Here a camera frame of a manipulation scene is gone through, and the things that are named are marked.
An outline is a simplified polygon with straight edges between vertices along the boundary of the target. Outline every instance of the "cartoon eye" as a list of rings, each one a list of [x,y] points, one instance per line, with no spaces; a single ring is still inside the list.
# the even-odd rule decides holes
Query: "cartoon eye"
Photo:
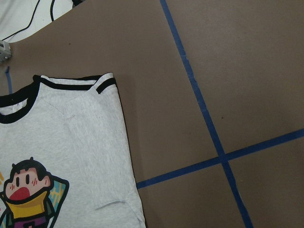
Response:
[[[16,178],[16,185],[19,187],[19,177]]]
[[[27,184],[29,184],[29,175],[27,174],[27,176],[25,177],[25,181]]]

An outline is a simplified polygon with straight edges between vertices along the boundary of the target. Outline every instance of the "white surface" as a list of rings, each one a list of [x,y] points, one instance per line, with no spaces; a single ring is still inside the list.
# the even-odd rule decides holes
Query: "white surface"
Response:
[[[26,28],[32,18],[38,0],[0,0],[0,39]],[[8,39],[16,42],[25,39],[52,22],[50,7],[52,0],[40,0],[32,24],[28,29]],[[72,0],[55,0],[54,20],[72,9]]]

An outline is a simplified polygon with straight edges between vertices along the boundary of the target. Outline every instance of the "cartoon boy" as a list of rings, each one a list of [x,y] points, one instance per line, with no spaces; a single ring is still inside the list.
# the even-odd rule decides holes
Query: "cartoon boy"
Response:
[[[0,198],[6,204],[6,227],[46,228],[55,215],[49,199],[54,176],[33,157],[12,164]]]

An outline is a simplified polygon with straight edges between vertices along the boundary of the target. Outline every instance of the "brown floor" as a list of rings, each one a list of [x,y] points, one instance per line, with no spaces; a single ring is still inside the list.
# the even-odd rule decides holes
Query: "brown floor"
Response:
[[[161,2],[86,0],[12,44],[13,57],[0,65],[1,95],[7,65],[14,91],[34,74],[113,72],[137,182],[218,157]],[[304,128],[303,3],[167,4],[226,154]],[[303,225],[299,135],[229,161],[256,228]],[[221,164],[183,171],[139,189],[148,228],[250,227]]]

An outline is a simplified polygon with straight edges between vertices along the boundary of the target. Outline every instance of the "cartoon face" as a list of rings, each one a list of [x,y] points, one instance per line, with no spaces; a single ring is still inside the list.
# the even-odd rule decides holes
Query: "cartoon face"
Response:
[[[12,182],[8,182],[5,188],[5,195],[10,200],[25,200],[26,198],[39,192],[44,187],[49,187],[50,178],[45,176],[42,180],[38,179],[35,168],[29,168],[27,171],[21,170],[15,173]]]

